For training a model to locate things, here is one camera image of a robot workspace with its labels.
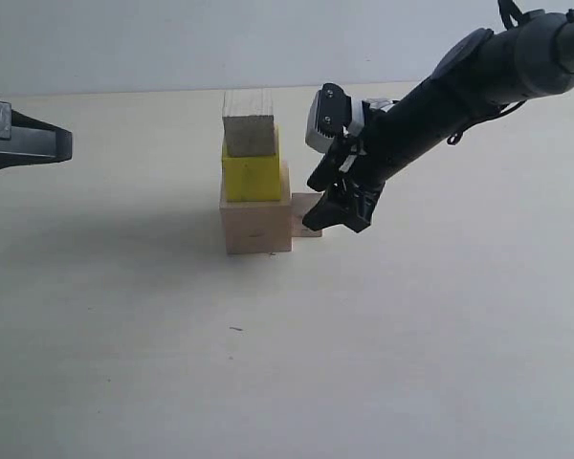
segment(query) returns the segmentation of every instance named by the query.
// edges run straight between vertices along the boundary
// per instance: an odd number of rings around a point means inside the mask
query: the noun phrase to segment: wooden block
[[[293,237],[322,237],[323,230],[312,231],[302,224],[302,219],[321,198],[320,193],[294,193],[291,196],[291,232]]]
[[[276,202],[229,203],[221,187],[221,220],[229,254],[291,251],[289,168],[281,166],[282,198]]]
[[[226,91],[223,126],[230,156],[275,155],[275,116],[270,90]]]
[[[279,151],[272,156],[233,158],[223,142],[223,180],[228,202],[280,201]]]

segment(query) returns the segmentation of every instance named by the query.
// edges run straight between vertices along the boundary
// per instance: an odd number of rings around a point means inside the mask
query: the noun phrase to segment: white table surface
[[[315,89],[273,91],[294,191]],[[11,102],[76,150],[0,172],[0,458],[574,458],[574,92],[245,257],[222,92]]]

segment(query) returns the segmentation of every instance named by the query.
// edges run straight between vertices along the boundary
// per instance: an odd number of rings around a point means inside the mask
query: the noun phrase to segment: stacked blocks
[[[281,163],[268,90],[224,98],[221,217],[230,254],[291,251],[289,169]]]

